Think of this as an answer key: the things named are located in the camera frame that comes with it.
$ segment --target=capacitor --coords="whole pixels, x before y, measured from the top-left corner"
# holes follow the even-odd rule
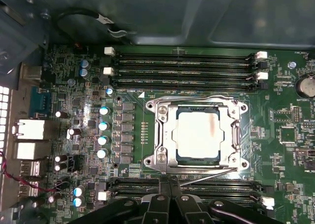
[[[108,89],[106,89],[106,93],[107,93],[108,96],[112,96],[114,91],[113,91],[113,89],[108,88]]]
[[[110,113],[110,109],[108,107],[101,107],[99,110],[100,115],[108,115]]]
[[[300,97],[315,97],[315,76],[312,74],[303,75],[296,83],[295,90]]]
[[[44,198],[35,198],[33,200],[33,203],[31,204],[31,206],[33,208],[37,208],[37,207],[40,207],[41,205],[45,204],[45,199]]]
[[[72,86],[75,85],[75,80],[74,80],[74,79],[68,79],[67,83],[68,83],[68,85],[69,85],[70,87],[72,87]]]
[[[66,154],[55,156],[55,162],[66,161],[68,156]]]
[[[55,116],[56,116],[57,118],[64,118],[64,119],[66,119],[66,118],[69,117],[69,115],[68,115],[66,112],[62,112],[62,111],[56,112],[56,113],[55,113]]]
[[[109,138],[107,136],[101,136],[97,139],[99,145],[105,145],[108,143]]]
[[[82,195],[84,195],[85,193],[85,187],[84,186],[78,186],[77,188],[75,188],[73,190],[73,195],[76,197],[80,197]]]
[[[63,195],[60,192],[56,192],[52,196],[48,197],[48,202],[54,203],[54,202],[56,202],[57,199],[60,199],[62,197],[63,197]]]
[[[68,166],[65,162],[55,165],[55,171],[61,171],[66,169]]]
[[[101,122],[99,125],[98,125],[98,128],[100,130],[108,130],[109,129],[109,124],[107,122]]]
[[[81,130],[80,129],[70,129],[69,130],[69,134],[70,135],[80,135],[81,134]]]
[[[83,68],[80,70],[80,76],[82,76],[84,79],[88,79],[90,77],[90,73]]]
[[[105,158],[107,155],[108,155],[108,150],[107,150],[107,149],[101,149],[101,150],[98,150],[98,152],[97,152],[97,157],[98,157],[99,159],[103,159],[103,158]]]
[[[80,66],[86,70],[89,70],[91,68],[91,65],[89,64],[88,60],[85,59],[81,61]]]
[[[73,200],[73,206],[78,208],[78,207],[81,207],[84,203],[84,197],[83,196],[80,196],[80,197],[77,197]]]

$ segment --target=red wire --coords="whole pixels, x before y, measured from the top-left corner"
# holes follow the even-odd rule
[[[54,192],[54,191],[56,191],[56,189],[43,189],[43,188],[41,188],[41,187],[39,187],[39,186],[36,186],[36,185],[31,184],[30,182],[28,182],[28,181],[22,179],[21,177],[12,176],[11,174],[9,174],[9,173],[6,171],[6,158],[5,158],[5,156],[4,156],[3,151],[0,151],[0,156],[2,157],[2,165],[1,165],[1,167],[2,167],[2,172],[3,172],[3,174],[4,174],[7,178],[10,178],[10,179],[13,179],[13,180],[15,180],[15,181],[21,182],[21,183],[24,184],[24,185],[30,186],[30,187],[32,187],[32,188],[34,188],[34,189],[37,189],[37,190],[39,190],[39,191],[42,191],[42,192]]]

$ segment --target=motherboard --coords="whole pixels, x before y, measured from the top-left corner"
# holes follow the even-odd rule
[[[50,223],[122,197],[140,201],[157,192],[161,174],[189,181],[228,168],[237,170],[184,192],[246,207],[268,197],[274,204],[265,211],[276,220],[314,223],[313,59],[280,50],[51,46],[29,111],[60,123],[47,183],[59,182],[59,191],[43,204]]]

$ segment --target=cpu socket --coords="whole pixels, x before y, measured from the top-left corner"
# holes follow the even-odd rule
[[[216,174],[249,167],[241,158],[241,114],[232,97],[164,96],[146,103],[155,114],[154,154],[144,165],[164,174]]]

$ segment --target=electrolytic capacitor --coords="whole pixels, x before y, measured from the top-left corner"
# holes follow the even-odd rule
[[[98,157],[99,159],[103,159],[103,158],[105,158],[107,155],[108,155],[108,150],[107,150],[107,149],[101,149],[101,150],[98,150],[98,152],[97,152],[97,157]]]
[[[108,107],[101,107],[99,110],[100,115],[108,115],[110,113],[110,109]]]
[[[69,130],[69,134],[70,135],[80,135],[81,134],[81,130],[80,129],[70,129]]]
[[[108,89],[106,89],[106,93],[107,93],[108,96],[112,96],[114,91],[113,91],[113,89],[108,88]]]
[[[69,115],[66,112],[62,112],[62,111],[56,112],[55,116],[57,118],[64,118],[64,119],[69,118]]]
[[[98,128],[100,130],[108,130],[109,129],[109,124],[107,122],[101,122],[99,125],[98,125]]]
[[[31,206],[33,208],[37,208],[37,207],[40,207],[41,205],[45,204],[45,199],[44,198],[35,198],[33,200],[33,203],[31,204]]]
[[[54,202],[56,202],[57,199],[62,198],[62,196],[63,195],[60,192],[56,192],[52,196],[48,197],[48,202],[49,203],[54,203]]]
[[[89,70],[91,68],[91,65],[89,64],[88,60],[85,59],[81,61],[80,66],[86,70]]]
[[[59,155],[55,157],[55,162],[66,161],[67,159],[68,159],[68,156],[66,154]]]
[[[83,196],[80,196],[80,197],[77,197],[73,200],[73,206],[78,208],[78,207],[81,207],[84,203],[84,197]]]
[[[80,197],[80,196],[84,195],[84,193],[85,193],[85,187],[84,186],[78,186],[73,191],[73,195],[76,197]]]
[[[55,171],[61,171],[66,169],[68,166],[65,162],[55,165]]]
[[[82,76],[83,79],[88,79],[90,77],[90,73],[83,68],[80,70],[80,76]]]
[[[108,143],[109,138],[107,136],[102,136],[97,139],[99,145],[105,145]]]

